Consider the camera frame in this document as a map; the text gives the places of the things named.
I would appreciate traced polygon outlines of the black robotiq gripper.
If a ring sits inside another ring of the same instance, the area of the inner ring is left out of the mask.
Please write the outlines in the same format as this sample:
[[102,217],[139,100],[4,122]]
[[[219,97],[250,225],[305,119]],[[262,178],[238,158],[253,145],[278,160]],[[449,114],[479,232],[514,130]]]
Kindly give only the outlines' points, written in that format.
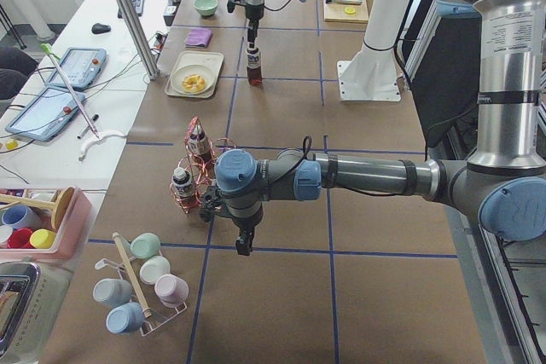
[[233,217],[234,224],[239,228],[239,236],[235,241],[236,251],[250,256],[253,251],[253,236],[255,227],[260,224],[263,211],[257,210],[249,217]]

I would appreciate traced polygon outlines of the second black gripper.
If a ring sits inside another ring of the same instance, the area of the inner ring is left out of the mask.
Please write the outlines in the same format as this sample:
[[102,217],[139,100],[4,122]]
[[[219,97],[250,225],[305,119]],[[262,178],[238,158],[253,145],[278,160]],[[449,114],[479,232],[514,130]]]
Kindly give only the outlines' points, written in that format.
[[258,25],[260,18],[248,19],[248,28],[247,28],[247,47],[249,49],[257,48],[257,37],[258,37]]

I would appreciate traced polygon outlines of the grey robot arm blue cap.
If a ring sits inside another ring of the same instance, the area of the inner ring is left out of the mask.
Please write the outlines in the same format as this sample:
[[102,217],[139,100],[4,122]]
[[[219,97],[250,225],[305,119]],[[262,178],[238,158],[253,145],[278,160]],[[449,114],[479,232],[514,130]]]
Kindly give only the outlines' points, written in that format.
[[202,199],[204,220],[224,217],[239,229],[241,255],[269,200],[314,200],[325,188],[372,196],[420,195],[451,206],[505,240],[531,240],[545,230],[545,162],[537,154],[545,0],[438,0],[481,16],[479,131],[464,161],[365,159],[286,150],[255,159],[231,149],[215,164],[216,182]]

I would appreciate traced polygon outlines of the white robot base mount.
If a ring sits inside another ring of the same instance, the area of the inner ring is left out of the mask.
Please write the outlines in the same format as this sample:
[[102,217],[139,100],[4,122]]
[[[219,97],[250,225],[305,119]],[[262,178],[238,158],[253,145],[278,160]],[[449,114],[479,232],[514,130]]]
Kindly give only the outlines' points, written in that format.
[[374,0],[363,46],[338,62],[342,101],[400,101],[394,49],[411,0]]

